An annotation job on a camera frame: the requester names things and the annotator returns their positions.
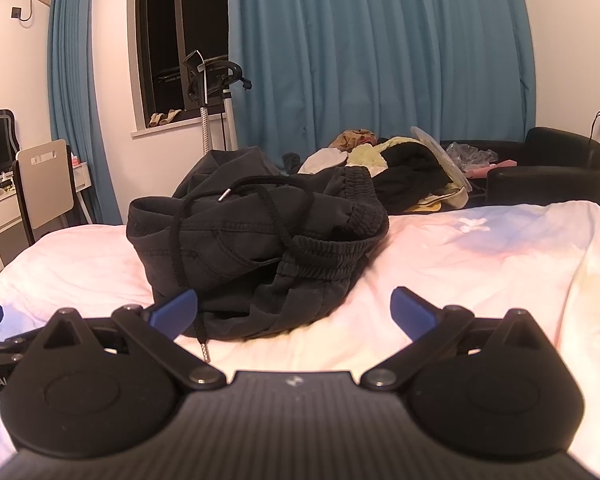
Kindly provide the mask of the black drawstring pants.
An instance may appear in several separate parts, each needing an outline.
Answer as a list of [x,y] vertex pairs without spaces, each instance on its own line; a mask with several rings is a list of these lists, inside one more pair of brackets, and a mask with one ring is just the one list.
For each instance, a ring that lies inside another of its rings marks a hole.
[[182,333],[205,346],[326,318],[388,226],[367,169],[287,176],[244,148],[204,155],[170,196],[132,200],[126,237],[155,300],[195,292],[196,318]]

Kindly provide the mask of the pile of clothes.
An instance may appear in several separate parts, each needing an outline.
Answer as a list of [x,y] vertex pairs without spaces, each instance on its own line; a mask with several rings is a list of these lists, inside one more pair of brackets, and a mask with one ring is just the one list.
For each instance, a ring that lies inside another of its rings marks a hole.
[[378,200],[388,214],[426,214],[462,209],[469,204],[471,184],[460,166],[424,130],[381,140],[366,129],[346,130],[327,148],[303,159],[283,156],[287,174],[318,174],[332,167],[362,168],[373,180]]

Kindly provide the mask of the pastel bed sheet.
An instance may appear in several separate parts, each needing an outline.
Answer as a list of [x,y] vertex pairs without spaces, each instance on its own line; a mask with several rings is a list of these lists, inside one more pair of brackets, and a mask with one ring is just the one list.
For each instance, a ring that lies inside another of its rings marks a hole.
[[[227,375],[359,375],[407,344],[389,313],[391,293],[400,286],[480,318],[529,311],[584,396],[571,454],[600,475],[600,207],[588,202],[394,217],[362,278],[331,315],[278,336],[211,341],[211,362]],[[0,273],[0,340],[43,325],[62,307],[100,318],[151,300],[144,268],[121,226],[64,229]]]

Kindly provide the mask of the beige chair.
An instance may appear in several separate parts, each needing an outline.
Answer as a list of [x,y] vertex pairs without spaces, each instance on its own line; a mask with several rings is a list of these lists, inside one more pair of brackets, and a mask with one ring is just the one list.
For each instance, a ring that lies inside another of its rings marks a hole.
[[66,224],[64,217],[80,206],[87,223],[93,219],[82,193],[92,186],[86,162],[73,165],[65,140],[55,140],[20,150],[12,164],[20,218],[29,245]]

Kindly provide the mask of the clear plastic bag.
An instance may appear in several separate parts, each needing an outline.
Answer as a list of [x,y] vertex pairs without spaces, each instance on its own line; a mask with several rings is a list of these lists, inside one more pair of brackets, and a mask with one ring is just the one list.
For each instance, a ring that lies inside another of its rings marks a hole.
[[498,154],[494,151],[480,150],[470,144],[452,142],[445,151],[461,170],[487,167],[498,162]]

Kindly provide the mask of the teal curtain left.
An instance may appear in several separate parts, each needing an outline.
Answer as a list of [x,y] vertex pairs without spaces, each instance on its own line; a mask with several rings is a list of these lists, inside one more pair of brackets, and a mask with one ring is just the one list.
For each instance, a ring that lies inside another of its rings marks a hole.
[[47,40],[50,132],[87,163],[85,203],[96,223],[120,224],[98,116],[92,50],[92,0],[50,0]]

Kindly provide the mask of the teal curtain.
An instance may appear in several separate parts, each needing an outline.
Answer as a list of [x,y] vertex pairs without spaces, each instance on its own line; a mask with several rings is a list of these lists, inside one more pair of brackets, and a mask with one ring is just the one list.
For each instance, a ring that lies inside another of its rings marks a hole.
[[526,0],[228,0],[238,141],[308,156],[367,129],[518,141],[535,123]]
[[120,224],[98,116],[92,50],[92,0],[50,0],[47,40],[50,132],[87,163],[85,203],[96,223]]

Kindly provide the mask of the teal curtain right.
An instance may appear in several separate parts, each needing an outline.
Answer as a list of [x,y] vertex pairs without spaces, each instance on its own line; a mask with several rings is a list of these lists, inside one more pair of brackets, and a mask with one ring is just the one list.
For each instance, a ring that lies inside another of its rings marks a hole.
[[518,141],[535,123],[526,0],[228,0],[238,141],[308,156],[367,129]]

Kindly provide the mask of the dark window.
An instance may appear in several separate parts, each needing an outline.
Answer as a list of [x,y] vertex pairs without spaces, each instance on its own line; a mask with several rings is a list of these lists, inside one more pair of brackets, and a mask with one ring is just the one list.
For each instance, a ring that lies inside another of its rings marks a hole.
[[184,60],[196,52],[227,55],[227,8],[227,0],[133,0],[142,126],[171,110],[178,122],[199,116],[189,94],[194,74]]

